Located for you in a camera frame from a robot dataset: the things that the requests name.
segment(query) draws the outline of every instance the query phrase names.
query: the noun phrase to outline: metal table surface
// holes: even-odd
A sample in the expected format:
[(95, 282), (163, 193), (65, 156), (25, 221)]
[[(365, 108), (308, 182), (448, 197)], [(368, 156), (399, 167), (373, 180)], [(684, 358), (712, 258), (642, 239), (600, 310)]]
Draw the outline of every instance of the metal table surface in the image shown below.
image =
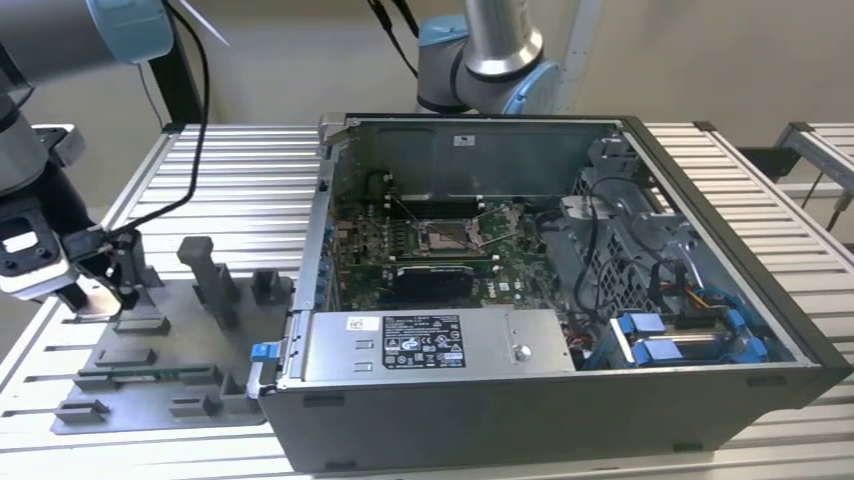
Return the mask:
[(794, 148), (846, 192), (854, 192), (852, 123), (792, 123), (776, 144)]
[[(711, 203), (839, 351), (854, 362), (854, 259), (715, 132), (650, 124)], [(197, 129), (164, 135), (105, 224), (184, 194)], [(213, 126), (192, 203), (143, 227), (149, 263), (187, 277), (173, 252), (207, 234), (239, 275), (275, 267), (296, 276), (319, 159), (311, 127)], [(57, 436), (64, 400), (105, 324), (72, 324), (49, 300), (0, 364), (0, 475), (87, 478), (300, 477), (268, 425)], [(854, 477), (854, 378), (802, 410), (764, 415), (719, 451), (512, 467), (376, 475), (384, 479)]]

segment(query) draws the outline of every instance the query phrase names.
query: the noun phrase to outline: power supply label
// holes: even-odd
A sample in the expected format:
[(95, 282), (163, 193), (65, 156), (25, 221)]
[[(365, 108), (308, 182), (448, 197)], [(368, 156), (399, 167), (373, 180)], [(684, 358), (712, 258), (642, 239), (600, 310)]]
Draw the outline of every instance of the power supply label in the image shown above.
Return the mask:
[(383, 317), (383, 365), (399, 368), (464, 368), (459, 315)]

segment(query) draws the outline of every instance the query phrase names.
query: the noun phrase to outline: open computer chassis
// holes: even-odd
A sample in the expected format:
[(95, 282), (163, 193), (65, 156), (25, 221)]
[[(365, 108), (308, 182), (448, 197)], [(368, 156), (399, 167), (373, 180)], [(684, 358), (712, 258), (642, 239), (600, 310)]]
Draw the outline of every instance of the open computer chassis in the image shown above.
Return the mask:
[(348, 115), (261, 407), (300, 471), (715, 449), (850, 371), (632, 117)]

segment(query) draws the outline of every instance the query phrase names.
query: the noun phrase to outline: black cord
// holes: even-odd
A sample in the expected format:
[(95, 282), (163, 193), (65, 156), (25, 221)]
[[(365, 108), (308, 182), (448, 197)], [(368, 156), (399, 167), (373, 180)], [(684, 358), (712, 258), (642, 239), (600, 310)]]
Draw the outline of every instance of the black cord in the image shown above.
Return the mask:
[(546, 200), (540, 200), (538, 203), (531, 203), (524, 197), (512, 197), (512, 203), (515, 205), (522, 205), (524, 213), (539, 214), (555, 210), (562, 211), (559, 202), (563, 196), (564, 195), (560, 195), (560, 197), (550, 197)]
[(554, 208), (551, 210), (546, 210), (544, 212), (538, 213), (534, 216), (534, 225), (538, 228), (543, 229), (543, 224), (547, 222), (554, 222), (563, 218), (563, 210), (559, 208)]
[[(660, 268), (664, 267), (674, 274), (674, 282), (662, 289)], [(662, 260), (655, 262), (652, 269), (650, 270), (650, 285), (646, 289), (647, 295), (652, 303), (658, 305), (663, 313), (672, 313), (672, 310), (664, 302), (664, 293), (671, 289), (675, 289), (676, 295), (684, 296), (684, 290), (687, 288), (687, 275), (688, 269), (679, 260)]]
[(592, 198), (594, 198), (596, 187), (599, 186), (599, 184), (607, 181), (619, 181), (619, 182), (631, 183), (635, 186), (638, 185), (638, 182), (634, 180), (630, 180), (628, 178), (603, 177), (599, 180), (596, 180), (594, 184), (590, 186), (590, 188), (587, 189), (586, 198), (587, 198), (587, 203), (590, 204), (590, 215), (591, 215), (592, 223), (590, 226), (591, 230), (590, 230), (590, 242), (587, 244), (587, 252), (584, 252), (584, 262), (583, 262), (584, 266), (582, 267), (582, 271), (578, 274), (578, 278), (575, 279), (575, 285), (572, 286), (572, 299), (575, 300), (575, 304), (582, 309), (582, 311), (587, 313), (587, 315), (590, 315), (591, 318), (599, 321), (600, 321), (600, 317), (599, 317), (599, 313), (596, 312), (595, 305), (594, 305), (594, 308), (591, 308), (583, 304), (582, 298), (580, 298), (580, 292), (582, 292), (582, 282), (584, 281), (584, 277), (587, 275), (587, 272), (590, 271), (590, 266), (592, 264), (592, 256), (596, 251), (596, 241), (599, 240), (599, 214), (596, 212), (596, 206), (592, 201)]
[(403, 16), (403, 20), (405, 20), (405, 24), (409, 27), (409, 31), (415, 38), (420, 36), (420, 31), (417, 28), (417, 20), (415, 20), (415, 15), (412, 15), (412, 10), (409, 9), (409, 4), (405, 3), (405, 0), (391, 0), (400, 10), (400, 15)]
[(145, 92), (145, 98), (148, 99), (148, 105), (151, 106), (151, 110), (155, 112), (155, 116), (157, 117), (157, 124), (160, 125), (160, 131), (163, 131), (164, 123), (163, 116), (157, 111), (157, 106), (155, 105), (155, 100), (151, 96), (151, 90), (148, 89), (148, 80), (145, 79), (145, 72), (143, 72), (143, 66), (140, 64), (136, 65), (136, 70), (139, 71), (139, 80), (143, 83), (143, 91)]
[(836, 220), (839, 220), (839, 215), (842, 215), (842, 210), (835, 210), (832, 212), (832, 216), (830, 217), (830, 223), (827, 223), (827, 228), (824, 228), (824, 230), (827, 230), (828, 232), (832, 230), (832, 227), (836, 226)]
[(29, 99), (32, 98), (33, 93), (36, 93), (36, 87), (29, 87), (29, 90), (26, 90), (26, 94), (21, 97), (21, 99), (14, 104), (14, 110), (20, 110), (21, 108), (24, 108), (24, 105), (26, 105), (26, 102), (29, 102)]
[(628, 228), (626, 228), (626, 231), (628, 232), (628, 236), (631, 237), (631, 239), (634, 240), (634, 242), (638, 244), (638, 246), (643, 249), (643, 251), (647, 253), (647, 255), (650, 257), (652, 257), (652, 259), (659, 262), (663, 263), (664, 259), (663, 257), (659, 255), (658, 252), (660, 252), (664, 249), (664, 246), (662, 246), (662, 248), (659, 248), (658, 250), (655, 250), (652, 247), (650, 247), (646, 242), (643, 241), (643, 239), (640, 239), (640, 236), (638, 235), (638, 232), (635, 232), (635, 224), (634, 222), (630, 220), (628, 221)]
[(810, 191), (806, 193), (806, 198), (803, 199), (803, 203), (800, 204), (800, 208), (806, 208), (806, 204), (810, 202), (810, 198), (812, 198), (812, 192), (815, 192), (815, 187), (818, 187), (818, 182), (822, 181), (823, 177), (824, 177), (824, 172), (820, 172), (818, 174), (818, 177), (815, 177), (815, 181), (812, 182), (812, 186), (810, 187)]
[(391, 45), (395, 47), (400, 58), (403, 59), (403, 63), (405, 63), (409, 72), (412, 72), (412, 76), (417, 78), (417, 70), (409, 63), (409, 59), (405, 58), (405, 53), (403, 53), (403, 48), (400, 47), (400, 42), (397, 42), (397, 37), (393, 32), (393, 25), (391, 24), (391, 17), (388, 16), (388, 11), (385, 10), (385, 6), (380, 0), (365, 0), (368, 2), (368, 6), (371, 7), (371, 11), (373, 12), (373, 16), (379, 21), (380, 27), (385, 31), (385, 35), (388, 35), (388, 40), (391, 40)]
[(192, 29), (189, 22), (187, 21), (184, 16), (180, 14), (180, 12), (175, 9), (175, 7), (168, 3), (165, 3), (165, 7), (172, 13), (172, 16), (175, 17), (175, 19), (179, 21), (179, 23), (184, 26), (184, 28), (189, 32), (189, 36), (192, 37), (193, 42), (196, 43), (196, 47), (199, 48), (199, 57), (201, 59), (204, 101), (201, 105), (201, 124), (199, 125), (199, 140), (196, 143), (196, 153), (192, 161), (192, 173), (189, 175), (189, 187), (187, 188), (187, 194), (180, 200), (177, 200), (175, 203), (167, 205), (161, 209), (151, 212), (148, 215), (137, 218), (131, 223), (115, 229), (111, 234), (113, 238), (124, 233), (128, 233), (129, 231), (135, 230), (140, 225), (151, 222), (153, 219), (161, 217), (167, 213), (172, 212), (177, 208), (187, 205), (189, 200), (192, 200), (193, 195), (196, 194), (196, 186), (199, 184), (199, 165), (201, 163), (201, 151), (204, 149), (204, 138), (207, 135), (208, 122), (211, 119), (211, 68), (208, 64), (207, 51), (204, 50), (204, 44), (201, 43), (201, 38), (199, 38), (199, 34)]

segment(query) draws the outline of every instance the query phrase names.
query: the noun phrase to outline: motherboard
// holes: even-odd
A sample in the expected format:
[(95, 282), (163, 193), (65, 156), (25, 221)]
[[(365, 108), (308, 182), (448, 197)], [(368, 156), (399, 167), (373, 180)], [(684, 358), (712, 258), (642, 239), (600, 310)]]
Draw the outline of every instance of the motherboard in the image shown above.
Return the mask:
[(425, 203), (385, 196), (335, 212), (340, 306), (371, 311), (570, 310), (538, 215), (519, 199)]

